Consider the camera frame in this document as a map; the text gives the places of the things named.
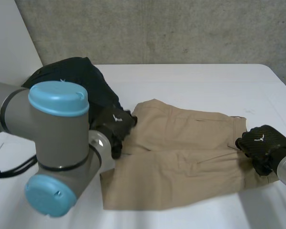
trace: black garment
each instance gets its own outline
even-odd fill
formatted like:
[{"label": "black garment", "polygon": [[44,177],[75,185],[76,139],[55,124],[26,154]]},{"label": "black garment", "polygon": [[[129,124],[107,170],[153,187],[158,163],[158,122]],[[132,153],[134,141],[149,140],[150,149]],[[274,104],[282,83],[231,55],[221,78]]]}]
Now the black garment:
[{"label": "black garment", "polygon": [[72,57],[43,66],[22,87],[31,88],[37,83],[53,80],[76,83],[87,90],[90,125],[105,107],[123,109],[119,97],[108,86],[100,70],[92,65],[88,57]]}]

